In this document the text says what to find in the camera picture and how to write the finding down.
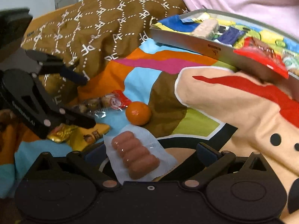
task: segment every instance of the orange fruit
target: orange fruit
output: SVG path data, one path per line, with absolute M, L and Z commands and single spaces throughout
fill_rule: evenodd
M 132 125 L 145 125 L 151 116 L 150 108 L 143 102 L 132 102 L 126 109 L 126 117 Z

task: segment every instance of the light blue fabric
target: light blue fabric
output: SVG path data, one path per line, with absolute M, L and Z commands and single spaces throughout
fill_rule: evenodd
M 150 92 L 161 71 L 136 67 L 125 78 L 124 95 L 132 102 L 141 101 L 148 104 Z M 127 120 L 125 110 L 110 110 L 107 116 L 99 119 L 98 122 L 110 125 L 107 136 L 116 136 L 120 130 L 130 122 Z
M 68 144 L 57 144 L 51 140 L 21 142 L 15 153 L 16 178 L 22 179 L 42 152 L 50 152 L 54 157 L 60 157 L 71 151 L 72 148 Z
M 0 198 L 9 196 L 15 182 L 15 166 L 13 164 L 0 165 Z
M 180 48 L 170 46 L 170 45 L 156 43 L 153 39 L 146 40 L 139 46 L 139 48 L 143 52 L 148 53 L 148 54 L 154 54 L 156 52 L 163 51 L 163 50 L 170 50 L 170 51 L 187 52 L 187 53 L 191 53 L 191 54 L 200 55 L 199 53 L 195 53 L 195 52 L 192 52 L 189 50 L 180 49 Z

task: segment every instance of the blue wrapper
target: blue wrapper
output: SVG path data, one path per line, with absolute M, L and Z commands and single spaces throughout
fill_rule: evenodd
M 223 44 L 234 45 L 239 38 L 244 36 L 246 32 L 230 27 L 223 35 L 217 38 L 217 40 Z

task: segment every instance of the colorful bedsheet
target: colorful bedsheet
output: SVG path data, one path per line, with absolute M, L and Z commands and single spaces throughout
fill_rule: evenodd
M 149 105 L 152 118 L 144 127 L 177 159 L 176 169 L 193 174 L 187 162 L 196 158 L 194 146 L 199 141 L 238 156 L 262 152 L 289 193 L 281 219 L 286 224 L 298 222 L 298 102 L 276 86 L 261 83 L 223 62 L 157 45 L 152 39 L 126 58 L 111 60 L 86 87 L 78 88 L 79 100 L 117 89 L 132 101 Z M 124 111 L 109 111 L 98 121 L 109 124 L 108 134 L 112 135 L 129 124 Z M 75 150 L 66 143 L 39 140 L 24 127 L 17 148 L 8 144 L 15 130 L 10 125 L 2 135 L 2 152 L 6 152 L 0 162 L 2 198 L 13 196 L 18 182 L 41 152 L 65 156 Z M 108 166 L 106 161 L 101 170 L 105 172 Z M 173 172 L 173 178 L 182 178 L 179 172 Z

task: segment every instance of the wrapped candy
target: wrapped candy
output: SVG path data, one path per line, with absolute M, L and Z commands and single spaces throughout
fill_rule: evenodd
M 103 118 L 109 109 L 121 110 L 130 103 L 131 101 L 121 90 L 115 90 L 100 98 L 87 99 L 74 106 L 73 109 L 91 117 L 96 116 L 97 118 Z

